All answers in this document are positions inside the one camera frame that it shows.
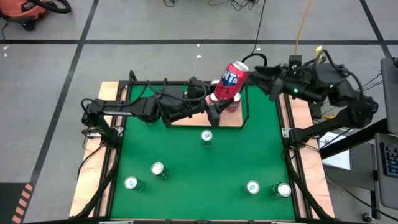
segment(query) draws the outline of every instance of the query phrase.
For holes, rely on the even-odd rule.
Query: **wooden platform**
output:
[[[220,127],[236,127],[240,128],[243,124],[243,112],[242,112],[242,103],[239,104],[238,109],[235,112],[229,112],[228,110],[224,110],[220,115]],[[194,114],[192,118],[184,118],[179,121],[175,121],[172,125],[176,126],[211,126],[210,122],[207,118],[207,113],[198,113]]]
[[[101,89],[99,91],[98,98],[104,100],[114,100],[116,97],[117,89],[118,89],[118,82],[103,82],[101,85]],[[122,95],[123,95],[122,99],[125,99],[126,92],[125,91],[122,92]],[[280,96],[280,101],[282,105],[282,114],[284,117],[285,127],[289,127],[287,111],[285,108],[285,102],[282,95]],[[292,105],[295,127],[306,128],[311,126],[312,119],[310,116],[310,111],[307,102],[302,100],[290,99],[290,103]],[[111,117],[107,116],[106,120],[110,124]],[[117,125],[120,124],[120,122],[121,120],[120,118],[118,118],[116,122]],[[99,143],[100,143],[99,138],[89,139],[87,142],[87,150],[85,152],[84,157],[88,156],[93,150],[95,150],[99,146]],[[318,148],[316,140],[309,140],[307,144],[315,148]],[[70,210],[71,216],[76,215],[78,212],[80,212],[97,190],[98,183],[100,181],[101,169],[103,166],[104,154],[105,154],[105,148],[103,148],[97,154],[95,154],[83,166],[80,173],[80,178],[78,179],[78,183],[76,185],[76,192]],[[114,152],[111,154],[111,162],[109,164],[109,167],[113,163],[112,159],[113,155]],[[319,153],[315,152],[313,149],[310,149],[309,147],[305,147],[300,150],[300,155],[303,162],[303,170],[308,190],[314,196],[315,200],[319,203],[319,205],[324,209],[324,211],[326,211],[327,214],[329,214],[330,216],[334,217],[335,215],[333,212],[333,207],[330,200],[330,194],[326,183],[325,173],[323,171],[322,160],[320,158]],[[298,188],[296,189],[297,189],[300,216],[306,217],[302,194],[300,193]],[[108,195],[109,195],[109,186],[103,194],[103,202],[107,202]],[[106,213],[106,203],[102,203],[102,206],[99,210],[99,215],[103,216],[105,215],[105,213]]]

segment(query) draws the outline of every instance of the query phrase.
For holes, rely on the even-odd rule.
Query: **green mat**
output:
[[[132,100],[142,88],[133,86]],[[151,95],[147,89],[144,96]],[[161,121],[148,126],[128,118],[111,218],[294,220],[291,197],[274,200],[268,193],[271,185],[288,182],[275,103],[255,86],[248,95],[245,127],[213,130],[209,149],[201,146],[204,127],[167,129]],[[157,161],[169,171],[167,180],[150,172]],[[143,192],[125,188],[132,175],[146,183]],[[258,194],[243,194],[249,180],[259,182]]]

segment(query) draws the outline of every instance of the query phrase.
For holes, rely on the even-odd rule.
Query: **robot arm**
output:
[[[141,97],[148,86],[154,95]],[[162,118],[166,127],[169,127],[174,121],[186,117],[191,118],[193,114],[206,111],[210,124],[217,128],[220,113],[233,102],[233,99],[208,105],[205,97],[211,94],[215,87],[216,85],[208,85],[197,80],[196,77],[192,77],[186,94],[179,86],[168,86],[165,81],[165,85],[158,90],[147,84],[134,101],[105,101],[85,98],[81,101],[84,111],[81,122],[87,127],[94,127],[101,135],[101,145],[106,147],[118,146],[122,130],[109,127],[104,115],[135,116],[147,123],[154,123]]]
[[[256,71],[249,74],[259,88],[269,95],[271,101],[276,100],[281,93],[286,93],[308,102],[310,106],[321,106],[326,98],[329,98],[332,106],[342,109],[335,118],[308,128],[290,129],[289,144],[301,146],[311,137],[324,134],[338,128],[363,128],[368,125],[373,115],[377,112],[378,104],[361,91],[358,78],[344,65],[335,65],[326,50],[320,52],[317,58],[302,65],[301,55],[291,55],[288,65],[275,67],[256,67]],[[352,75],[360,86],[357,92],[350,85],[347,78]]]

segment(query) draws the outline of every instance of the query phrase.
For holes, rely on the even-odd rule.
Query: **orange shop vacuum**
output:
[[[67,0],[59,0],[65,7],[58,6],[51,1],[44,0],[0,0],[0,17],[8,22],[22,24],[25,30],[34,30],[35,23],[45,12],[66,14],[70,12]]]

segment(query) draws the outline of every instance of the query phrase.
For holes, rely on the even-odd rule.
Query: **striped hazard tape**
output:
[[[33,190],[32,184],[26,184],[25,189],[21,193],[21,197],[18,201],[18,205],[15,209],[14,216],[12,217],[12,223],[22,223],[29,200],[31,198],[31,193]]]

